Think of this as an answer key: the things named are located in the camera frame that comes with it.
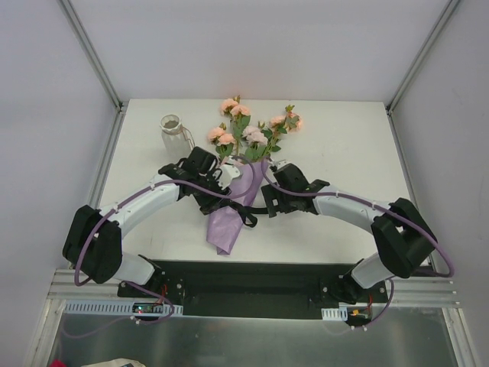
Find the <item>black printed ribbon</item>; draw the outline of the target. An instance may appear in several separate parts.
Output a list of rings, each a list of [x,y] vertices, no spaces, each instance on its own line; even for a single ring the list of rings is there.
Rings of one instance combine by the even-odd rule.
[[[254,228],[258,222],[257,217],[267,215],[268,209],[266,207],[245,206],[232,200],[226,200],[220,204],[216,213],[226,223],[235,221],[249,228]]]

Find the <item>purple wrapping paper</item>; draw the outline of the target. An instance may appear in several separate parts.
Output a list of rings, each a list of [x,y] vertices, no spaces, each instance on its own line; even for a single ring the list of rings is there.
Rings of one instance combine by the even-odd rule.
[[[236,203],[251,206],[257,196],[263,181],[261,164],[254,162],[239,167],[241,176],[230,184],[231,194],[247,192],[244,196],[235,199]],[[206,241],[216,247],[218,255],[229,255],[244,226],[240,214],[230,206],[211,213],[208,221]]]

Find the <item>pink artificial flower bunch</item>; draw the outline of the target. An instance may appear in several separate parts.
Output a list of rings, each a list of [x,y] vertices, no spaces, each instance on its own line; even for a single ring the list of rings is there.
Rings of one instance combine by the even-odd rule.
[[[221,161],[232,155],[244,156],[257,162],[282,149],[283,138],[303,127],[303,119],[294,105],[287,105],[283,113],[268,122],[251,123],[251,110],[241,103],[241,97],[225,99],[220,105],[220,114],[227,118],[209,130],[207,141],[215,147]]]

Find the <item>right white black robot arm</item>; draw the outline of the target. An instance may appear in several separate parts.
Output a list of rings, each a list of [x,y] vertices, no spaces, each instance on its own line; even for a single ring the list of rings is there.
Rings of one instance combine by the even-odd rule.
[[[409,200],[377,203],[324,180],[309,182],[295,164],[286,161],[264,162],[262,170],[271,170],[274,176],[264,187],[271,216],[276,211],[302,211],[339,219],[373,236],[377,252],[344,276],[349,300],[362,301],[372,286],[388,278],[411,277],[436,249],[435,236]]]

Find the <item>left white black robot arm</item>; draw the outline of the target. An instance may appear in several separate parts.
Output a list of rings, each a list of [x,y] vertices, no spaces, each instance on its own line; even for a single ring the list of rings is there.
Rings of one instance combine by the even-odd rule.
[[[142,188],[118,202],[101,209],[80,207],[63,257],[97,284],[112,278],[129,281],[144,297],[154,297],[162,282],[156,267],[141,255],[125,252],[124,237],[158,210],[186,196],[194,197],[202,213],[211,213],[231,193],[229,186],[239,175],[236,166],[219,164],[214,154],[194,148],[187,158],[163,166]]]

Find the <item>white ribbed ceramic vase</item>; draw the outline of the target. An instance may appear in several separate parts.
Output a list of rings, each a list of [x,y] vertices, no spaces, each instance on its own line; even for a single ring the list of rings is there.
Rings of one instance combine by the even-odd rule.
[[[160,120],[160,129],[164,147],[172,159],[186,158],[195,147],[190,130],[179,116],[165,115]]]

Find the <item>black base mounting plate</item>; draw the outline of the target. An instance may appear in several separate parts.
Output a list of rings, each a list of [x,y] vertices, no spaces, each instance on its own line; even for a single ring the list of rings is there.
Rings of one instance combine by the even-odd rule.
[[[157,261],[149,290],[186,316],[318,320],[351,264]]]

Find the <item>beige cloth bag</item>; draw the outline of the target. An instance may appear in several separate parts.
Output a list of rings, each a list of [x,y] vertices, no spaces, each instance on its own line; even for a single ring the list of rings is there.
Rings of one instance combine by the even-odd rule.
[[[118,358],[83,365],[83,367],[145,367],[145,364],[133,359]]]

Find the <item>red cloth item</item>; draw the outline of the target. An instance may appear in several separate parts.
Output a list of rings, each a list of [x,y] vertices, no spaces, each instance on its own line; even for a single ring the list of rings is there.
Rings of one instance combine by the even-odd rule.
[[[48,367],[66,367],[66,364],[61,362],[59,359],[55,359],[48,365]]]

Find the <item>right aluminium frame post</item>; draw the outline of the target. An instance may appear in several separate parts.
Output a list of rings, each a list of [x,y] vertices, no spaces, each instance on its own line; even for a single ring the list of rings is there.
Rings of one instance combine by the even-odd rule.
[[[462,0],[449,0],[445,3],[434,25],[431,27],[420,49],[417,51],[416,56],[413,58],[410,66],[408,67],[393,97],[390,99],[388,104],[386,104],[386,112],[388,116],[392,116],[410,85],[415,80],[417,74],[421,71],[423,64],[427,61],[432,49],[436,45],[436,42],[462,3]]]

